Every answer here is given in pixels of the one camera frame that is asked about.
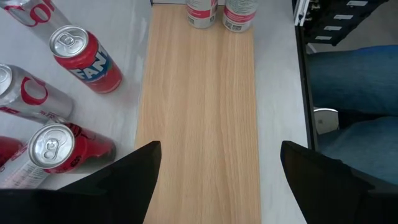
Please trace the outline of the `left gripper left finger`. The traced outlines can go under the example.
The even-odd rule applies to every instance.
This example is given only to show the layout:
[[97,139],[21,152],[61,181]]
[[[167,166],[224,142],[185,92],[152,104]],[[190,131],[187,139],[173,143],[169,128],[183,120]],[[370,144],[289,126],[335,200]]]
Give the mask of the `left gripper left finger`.
[[60,190],[72,199],[61,223],[143,223],[159,176],[160,141]]

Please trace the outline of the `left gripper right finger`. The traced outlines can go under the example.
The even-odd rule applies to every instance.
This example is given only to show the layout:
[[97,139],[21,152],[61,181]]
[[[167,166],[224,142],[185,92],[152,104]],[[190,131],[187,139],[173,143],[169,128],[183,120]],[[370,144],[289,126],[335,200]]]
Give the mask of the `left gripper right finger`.
[[280,159],[307,223],[354,223],[371,184],[353,175],[346,164],[292,141],[282,143]]

